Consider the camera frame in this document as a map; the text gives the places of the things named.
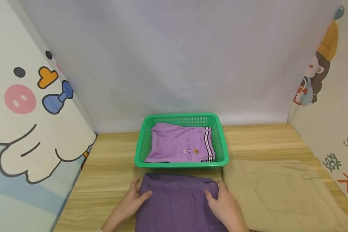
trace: pink cheek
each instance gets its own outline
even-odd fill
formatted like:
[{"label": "pink cheek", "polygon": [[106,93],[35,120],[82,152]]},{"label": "pink cheek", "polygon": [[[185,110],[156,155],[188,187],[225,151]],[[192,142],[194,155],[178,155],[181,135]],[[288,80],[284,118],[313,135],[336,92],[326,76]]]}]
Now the pink cheek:
[{"label": "pink cheek", "polygon": [[34,93],[24,85],[12,85],[5,94],[4,100],[6,106],[16,114],[31,113],[36,106]]}]

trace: wooden table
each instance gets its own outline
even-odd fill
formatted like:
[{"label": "wooden table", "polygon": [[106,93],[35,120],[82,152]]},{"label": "wooden table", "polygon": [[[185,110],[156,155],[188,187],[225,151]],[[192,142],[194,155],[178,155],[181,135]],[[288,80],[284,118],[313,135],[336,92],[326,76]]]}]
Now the wooden table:
[{"label": "wooden table", "polygon": [[[321,176],[338,205],[348,215],[348,199],[291,125],[225,127],[224,131],[231,159],[297,159],[310,166]],[[93,232],[103,224],[128,190],[130,181],[149,171],[134,165],[137,139],[137,132],[98,135],[54,232]],[[221,178],[221,169],[170,172]],[[135,218],[131,218],[120,225],[118,231],[134,231],[134,226]]]}]

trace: lavender shorts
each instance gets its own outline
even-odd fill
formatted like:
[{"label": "lavender shorts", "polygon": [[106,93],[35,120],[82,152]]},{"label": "lavender shorts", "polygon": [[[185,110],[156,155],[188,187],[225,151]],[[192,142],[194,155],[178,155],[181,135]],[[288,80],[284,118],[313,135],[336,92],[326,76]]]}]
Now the lavender shorts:
[{"label": "lavender shorts", "polygon": [[218,184],[212,179],[145,174],[140,195],[153,193],[137,212],[135,232],[227,232],[209,208],[206,189],[218,198]]},{"label": "lavender shorts", "polygon": [[152,149],[147,163],[211,162],[215,152],[210,127],[181,127],[158,123],[152,127]]}]

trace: white wall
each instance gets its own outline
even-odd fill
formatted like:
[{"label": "white wall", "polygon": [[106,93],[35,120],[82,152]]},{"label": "white wall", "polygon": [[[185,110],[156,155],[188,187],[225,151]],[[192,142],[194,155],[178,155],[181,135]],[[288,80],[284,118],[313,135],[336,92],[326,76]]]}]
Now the white wall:
[{"label": "white wall", "polygon": [[335,0],[20,0],[96,132],[149,114],[286,122]]}]

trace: khaki pants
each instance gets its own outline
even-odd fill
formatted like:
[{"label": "khaki pants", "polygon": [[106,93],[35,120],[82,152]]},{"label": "khaki pants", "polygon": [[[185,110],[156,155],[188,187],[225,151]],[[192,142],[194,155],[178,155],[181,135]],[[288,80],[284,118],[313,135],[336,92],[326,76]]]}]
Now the khaki pants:
[{"label": "khaki pants", "polygon": [[298,160],[235,160],[223,174],[250,230],[348,232],[348,217],[318,175]]}]

